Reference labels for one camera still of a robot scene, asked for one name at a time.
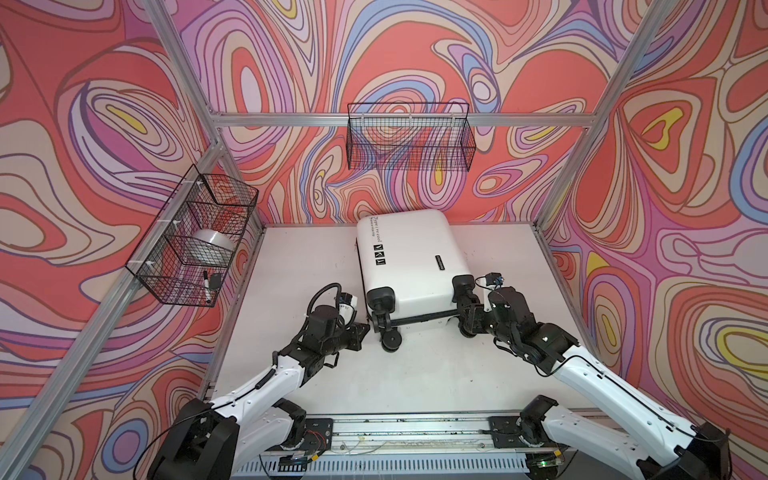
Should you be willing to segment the black white suitcase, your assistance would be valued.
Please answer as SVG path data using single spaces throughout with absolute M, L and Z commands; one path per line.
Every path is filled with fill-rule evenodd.
M 441 211 L 368 216 L 356 232 L 367 316 L 385 351 L 400 348 L 403 327 L 459 315 L 456 291 L 474 277 Z

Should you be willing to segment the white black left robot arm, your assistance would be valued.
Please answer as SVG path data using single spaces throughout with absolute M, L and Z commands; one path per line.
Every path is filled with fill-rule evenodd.
M 355 320 L 357 299 L 320 305 L 272 364 L 210 402 L 188 402 L 165 432 L 148 479 L 228 479 L 251 458 L 280 444 L 303 442 L 305 411 L 287 399 L 343 350 L 359 351 L 370 330 Z

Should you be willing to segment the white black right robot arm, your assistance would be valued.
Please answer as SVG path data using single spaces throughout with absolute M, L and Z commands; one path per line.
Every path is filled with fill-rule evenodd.
M 535 319 L 512 287 L 470 297 L 462 327 L 488 334 L 496 348 L 589 400 L 617 424 L 610 429 L 539 395 L 514 429 L 529 446 L 565 444 L 633 479 L 728 479 L 733 473 L 730 432 L 695 424 L 652 400 L 603 365 L 577 338 Z

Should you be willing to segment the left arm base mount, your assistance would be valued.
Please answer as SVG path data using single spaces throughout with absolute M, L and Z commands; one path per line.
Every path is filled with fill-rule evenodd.
M 280 445 L 267 449 L 269 453 L 304 451 L 321 454 L 332 447 L 334 420 L 330 417 L 311 417 L 299 427 L 293 427 L 288 438 Z

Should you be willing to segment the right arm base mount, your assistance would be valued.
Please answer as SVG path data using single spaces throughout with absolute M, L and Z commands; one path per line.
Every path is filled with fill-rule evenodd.
M 568 449 L 555 442 L 536 424 L 523 421 L 519 416 L 491 416 L 486 433 L 491 436 L 496 449 Z

